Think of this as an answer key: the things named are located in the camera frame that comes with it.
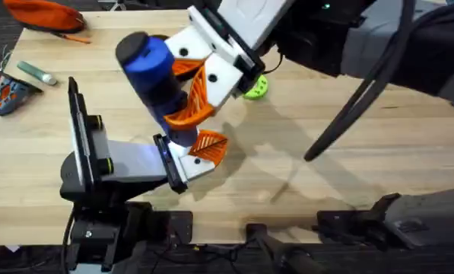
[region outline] cable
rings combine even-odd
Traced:
[[[233,263],[232,261],[230,261],[230,267],[232,268],[232,270],[235,272],[235,274],[242,274],[238,268],[235,266],[235,263]]]
[[[167,251],[171,250],[172,245],[170,244],[164,251],[161,253],[161,256],[167,253]],[[154,266],[151,269],[151,272],[149,274],[154,274],[154,271],[156,270],[157,266],[159,265],[161,258],[158,256],[156,263],[154,263]]]
[[[451,14],[452,12],[454,12],[454,5],[445,6],[426,13],[413,23],[414,0],[405,1],[395,38],[391,39],[381,59],[374,65],[366,79],[330,123],[328,128],[305,154],[305,160],[311,161],[322,154],[364,114],[375,99],[384,91],[386,85],[392,79],[395,70],[398,68],[411,34],[431,21]]]
[[[278,69],[279,66],[281,65],[283,59],[284,59],[284,54],[280,53],[278,65],[276,65],[275,68],[273,68],[273,69],[271,69],[271,70],[264,71],[264,72],[263,72],[263,75],[267,75],[267,74],[269,74],[269,73],[275,72],[275,70]]]
[[[195,265],[195,264],[206,264],[206,263],[211,263],[215,260],[218,259],[225,259],[229,261],[236,261],[238,258],[238,252],[245,248],[250,242],[254,241],[253,239],[248,240],[244,244],[237,244],[235,247],[233,247],[231,250],[225,253],[217,253],[217,252],[211,252],[208,251],[208,253],[213,253],[214,256],[206,259],[206,260],[201,260],[201,261],[182,261],[182,260],[174,260],[171,259],[167,256],[164,256],[163,254],[157,253],[155,251],[152,251],[156,256],[160,257],[162,260],[166,260],[170,263],[175,263],[175,264],[180,264],[180,265]]]
[[[66,254],[68,249],[68,239],[69,233],[71,232],[71,225],[73,224],[73,218],[75,216],[75,206],[71,209],[71,213],[69,214],[68,223],[66,224],[65,233],[62,238],[62,246],[61,246],[61,271],[62,274],[69,274],[68,266],[66,266]]]

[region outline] marker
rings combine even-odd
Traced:
[[[55,85],[58,83],[58,81],[51,74],[43,72],[42,70],[36,68],[35,66],[27,62],[20,61],[17,64],[17,67],[20,68],[23,72],[32,75],[33,77],[37,78],[41,82],[46,83],[48,85]]]

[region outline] wooden table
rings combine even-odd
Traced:
[[[127,34],[174,34],[185,11],[84,13],[93,43],[25,30],[6,72],[45,90],[0,117],[0,244],[58,244],[71,203],[61,199],[59,169],[71,151],[67,77],[77,80],[89,113],[101,114],[111,139],[152,143],[160,132],[115,60]],[[60,81],[47,87],[16,67],[25,60]],[[278,61],[272,50],[268,68]],[[230,99],[202,124],[231,146],[217,170],[177,195],[168,186],[139,196],[158,209],[194,212],[194,242],[243,239],[247,222],[269,225],[285,241],[318,241],[307,230],[321,209],[366,209],[382,195],[454,188],[454,109],[391,86],[363,119],[312,163],[303,154],[360,82],[330,78],[284,61],[259,101]]]

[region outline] orange pouch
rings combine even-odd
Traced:
[[[83,15],[75,9],[44,0],[4,0],[15,20],[31,30],[77,33],[85,28]]]

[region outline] black mount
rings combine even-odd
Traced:
[[[102,120],[100,116],[91,119],[92,116],[87,115],[78,85],[73,78],[69,84],[77,150],[68,155],[61,166],[60,189],[61,197],[74,203],[70,218],[74,224],[72,228],[71,223],[68,224],[65,232],[65,243],[68,237],[71,238],[65,258],[68,270],[76,270],[78,264],[86,263],[100,265],[101,272],[110,272],[116,263],[132,255],[138,242],[189,243],[192,238],[191,212],[155,212],[149,202],[128,202],[168,182],[178,193],[186,189],[178,179],[167,146],[169,140],[160,135],[154,137],[167,171],[161,180],[137,183],[101,180],[103,170],[113,172],[112,159],[97,159],[95,152],[92,132],[101,129]],[[100,168],[100,161],[107,163],[105,166],[108,168]]]
[[[324,274],[326,270],[315,262],[308,250],[299,244],[284,244],[267,233],[264,224],[249,224],[247,239],[252,239],[264,251],[276,273]]]
[[[66,258],[101,265],[102,272],[132,255],[138,242],[186,244],[192,238],[191,212],[155,212],[148,202],[127,202],[107,210],[77,208]]]
[[[380,250],[402,248],[402,241],[387,229],[383,221],[386,211],[401,195],[389,194],[370,210],[319,211],[318,225],[313,226],[323,243],[366,244]]]

